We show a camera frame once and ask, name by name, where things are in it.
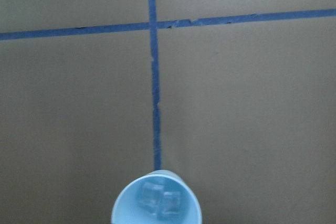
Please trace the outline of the ice cube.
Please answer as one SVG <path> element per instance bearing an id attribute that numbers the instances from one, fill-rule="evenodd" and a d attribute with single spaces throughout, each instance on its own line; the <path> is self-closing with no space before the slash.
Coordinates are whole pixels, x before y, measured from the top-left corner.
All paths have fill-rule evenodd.
<path id="1" fill-rule="evenodd" d="M 160 207 L 160 219 L 178 218 L 181 214 L 181 192 L 179 191 L 165 191 L 163 193 Z"/>
<path id="2" fill-rule="evenodd" d="M 139 204 L 151 209 L 156 208 L 160 203 L 163 189 L 163 185 L 145 182 L 139 193 Z"/>

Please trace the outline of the light blue cup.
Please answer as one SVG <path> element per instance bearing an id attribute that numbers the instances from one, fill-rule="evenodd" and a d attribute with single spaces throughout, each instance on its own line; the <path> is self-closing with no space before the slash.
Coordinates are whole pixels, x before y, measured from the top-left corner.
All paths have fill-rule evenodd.
<path id="1" fill-rule="evenodd" d="M 139 193 L 145 182 L 163 185 L 163 193 L 165 191 L 181 192 L 181 214 L 178 218 L 165 220 L 159 218 L 161 200 L 159 205 L 154 209 L 139 204 Z M 202 222 L 203 216 L 197 197 L 180 176 L 169 170 L 156 170 L 129 183 L 118 195 L 111 213 L 111 223 Z"/>

